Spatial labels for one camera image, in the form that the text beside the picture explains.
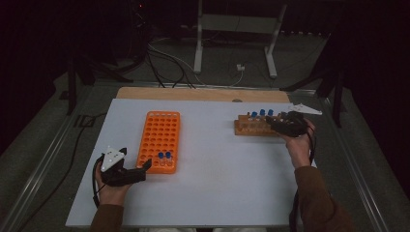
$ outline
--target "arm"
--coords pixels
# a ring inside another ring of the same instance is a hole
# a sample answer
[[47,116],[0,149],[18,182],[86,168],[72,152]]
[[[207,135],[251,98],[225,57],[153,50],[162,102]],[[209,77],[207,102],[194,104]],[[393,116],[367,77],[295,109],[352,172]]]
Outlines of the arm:
[[96,180],[100,192],[100,207],[94,215],[90,231],[120,231],[123,223],[124,200],[132,185],[105,186],[101,177],[101,163],[97,165]]
[[[307,121],[313,134],[314,125]],[[288,137],[286,141],[299,192],[299,207],[305,231],[353,231],[348,213],[330,196],[318,169],[310,166],[308,136]]]

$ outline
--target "orange test tube rack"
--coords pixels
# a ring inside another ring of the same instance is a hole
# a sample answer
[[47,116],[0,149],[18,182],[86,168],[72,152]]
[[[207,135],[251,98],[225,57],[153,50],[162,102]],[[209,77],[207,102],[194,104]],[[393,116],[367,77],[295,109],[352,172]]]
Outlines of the orange test tube rack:
[[[152,159],[148,174],[175,173],[180,127],[179,112],[149,111],[145,119],[136,167],[142,167],[146,160]],[[171,159],[165,155],[166,153],[170,153]]]

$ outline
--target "test tube rack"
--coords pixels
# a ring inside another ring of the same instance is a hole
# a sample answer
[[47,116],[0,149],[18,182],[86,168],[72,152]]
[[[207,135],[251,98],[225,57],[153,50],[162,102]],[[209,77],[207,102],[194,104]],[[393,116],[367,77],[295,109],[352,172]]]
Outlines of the test tube rack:
[[152,159],[152,166],[148,169],[148,174],[175,173],[180,126],[179,112],[149,111],[141,136],[136,167],[142,167],[146,160]]
[[266,123],[266,116],[255,115],[254,112],[247,115],[238,115],[234,121],[235,135],[247,136],[278,136],[278,133],[271,129],[271,125]]

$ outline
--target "hand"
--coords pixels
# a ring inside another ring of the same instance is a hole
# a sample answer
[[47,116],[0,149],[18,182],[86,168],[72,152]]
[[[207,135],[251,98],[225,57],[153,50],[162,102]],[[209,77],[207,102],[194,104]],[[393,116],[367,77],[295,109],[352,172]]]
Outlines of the hand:
[[[314,124],[308,119],[305,120],[308,125],[307,132],[310,134],[310,137],[312,137],[315,129]],[[310,141],[307,134],[303,134],[299,137],[289,137],[280,134],[280,137],[286,141],[286,148],[289,151],[289,155],[295,169],[302,166],[310,166]]]
[[126,185],[122,187],[111,187],[109,185],[105,185],[101,188],[104,183],[102,181],[102,162],[97,164],[96,169],[96,181],[99,186],[100,192],[100,204],[101,205],[118,205],[124,206],[124,200],[126,198],[127,192],[132,185]]

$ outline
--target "sleeve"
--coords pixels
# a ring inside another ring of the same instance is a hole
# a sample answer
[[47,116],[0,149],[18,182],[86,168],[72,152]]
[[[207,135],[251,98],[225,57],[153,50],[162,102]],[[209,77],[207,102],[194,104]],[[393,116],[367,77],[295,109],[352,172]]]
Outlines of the sleeve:
[[354,231],[350,216],[328,193],[318,169],[300,167],[295,177],[305,231]]
[[123,223],[124,207],[117,205],[101,205],[91,223],[91,232],[120,231]]

